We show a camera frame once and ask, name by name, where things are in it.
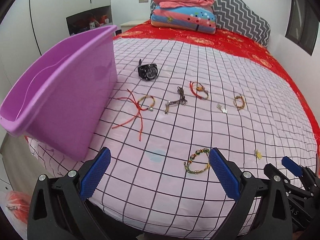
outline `purple plastic bin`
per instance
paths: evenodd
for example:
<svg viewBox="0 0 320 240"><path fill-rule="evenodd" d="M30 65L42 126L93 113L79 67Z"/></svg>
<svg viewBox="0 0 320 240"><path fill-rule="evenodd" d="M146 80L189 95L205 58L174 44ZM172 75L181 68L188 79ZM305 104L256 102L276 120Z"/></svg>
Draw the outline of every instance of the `purple plastic bin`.
<svg viewBox="0 0 320 240"><path fill-rule="evenodd" d="M112 34L100 27L69 37L18 79L0 107L0 124L82 160L117 81Z"/></svg>

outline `black watch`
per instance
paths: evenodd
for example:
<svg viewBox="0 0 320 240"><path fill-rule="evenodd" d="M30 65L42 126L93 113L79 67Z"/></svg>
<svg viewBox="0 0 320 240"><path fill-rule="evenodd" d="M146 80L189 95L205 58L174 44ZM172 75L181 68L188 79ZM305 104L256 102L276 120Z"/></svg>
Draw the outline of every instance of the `black watch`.
<svg viewBox="0 0 320 240"><path fill-rule="evenodd" d="M142 64L142 61L139 60L139 66L138 66L139 77L148 81L157 77L158 68L156 64L154 63L146 64L146 65L141 65L141 64Z"/></svg>

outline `headboard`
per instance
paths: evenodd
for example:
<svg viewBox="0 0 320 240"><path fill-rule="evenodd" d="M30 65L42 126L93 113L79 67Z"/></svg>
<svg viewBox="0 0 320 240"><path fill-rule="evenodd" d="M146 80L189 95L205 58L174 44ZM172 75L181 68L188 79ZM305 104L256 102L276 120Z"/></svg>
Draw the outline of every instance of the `headboard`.
<svg viewBox="0 0 320 240"><path fill-rule="evenodd" d="M151 14L156 6L157 4L151 0ZM270 25L242 0L215 0L212 9L217 17L217 28L239 33L265 47L268 45Z"/></svg>

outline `blue textured pad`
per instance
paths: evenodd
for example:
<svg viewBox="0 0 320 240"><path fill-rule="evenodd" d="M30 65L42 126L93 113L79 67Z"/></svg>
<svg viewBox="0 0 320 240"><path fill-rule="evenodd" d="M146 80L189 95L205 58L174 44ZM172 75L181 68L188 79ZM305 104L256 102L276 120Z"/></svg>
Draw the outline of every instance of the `blue textured pad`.
<svg viewBox="0 0 320 240"><path fill-rule="evenodd" d="M110 150L106 148L81 181L81 190L79 195L82 201L92 197L100 180L102 179L103 174L107 170L110 161L111 153Z"/></svg>
<svg viewBox="0 0 320 240"><path fill-rule="evenodd" d="M291 160L289 157L285 156L281 161L282 165L286 167L294 176L301 177L302 176L302 168Z"/></svg>
<svg viewBox="0 0 320 240"><path fill-rule="evenodd" d="M239 181L215 149L210 150L209 163L227 196L237 201L240 198Z"/></svg>

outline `nightstand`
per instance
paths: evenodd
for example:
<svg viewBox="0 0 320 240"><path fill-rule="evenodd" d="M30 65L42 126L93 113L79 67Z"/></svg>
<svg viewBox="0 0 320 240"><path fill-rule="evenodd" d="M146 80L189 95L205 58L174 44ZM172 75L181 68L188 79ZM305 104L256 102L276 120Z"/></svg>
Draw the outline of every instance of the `nightstand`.
<svg viewBox="0 0 320 240"><path fill-rule="evenodd" d="M122 33L124 33L125 31L139 25L139 24L142 24L144 22L146 22L147 20L135 20L135 21L130 21L130 22L126 22L126 23L122 23L120 25L121 27L121 31Z"/></svg>

